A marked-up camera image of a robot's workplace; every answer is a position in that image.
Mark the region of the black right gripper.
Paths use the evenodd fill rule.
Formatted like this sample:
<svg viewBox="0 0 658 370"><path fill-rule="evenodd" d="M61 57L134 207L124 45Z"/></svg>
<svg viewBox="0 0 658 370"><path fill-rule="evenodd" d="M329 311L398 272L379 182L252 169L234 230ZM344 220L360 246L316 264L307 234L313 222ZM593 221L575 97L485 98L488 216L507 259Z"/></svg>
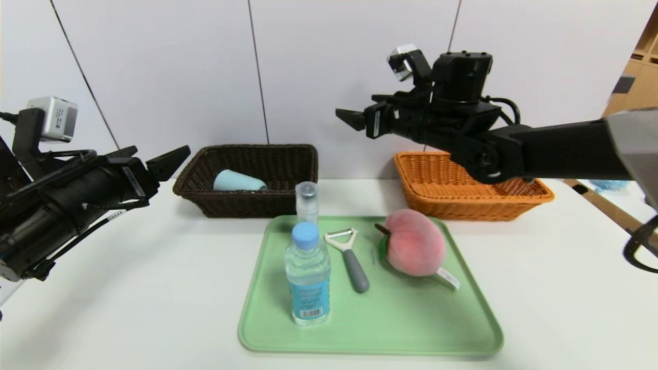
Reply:
<svg viewBox="0 0 658 370"><path fill-rule="evenodd" d="M414 142L423 142L425 131L431 127L424 110L387 101L375 103L364 112L337 108L335 115L355 131L363 131L366 128L366 136L373 140L391 134Z"/></svg>

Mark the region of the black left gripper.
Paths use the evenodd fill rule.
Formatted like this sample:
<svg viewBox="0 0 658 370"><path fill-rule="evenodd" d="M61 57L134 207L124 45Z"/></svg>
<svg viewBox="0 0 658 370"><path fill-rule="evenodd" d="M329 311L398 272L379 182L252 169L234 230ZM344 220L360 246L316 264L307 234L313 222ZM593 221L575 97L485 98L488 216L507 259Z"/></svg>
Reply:
<svg viewBox="0 0 658 370"><path fill-rule="evenodd" d="M155 196L158 182L168 181L191 154L190 147L184 145L148 160L145 168L133 157L137 152L131 145L106 154L112 158L109 162L58 189L58 206L76 229L85 229L126 202Z"/></svg>

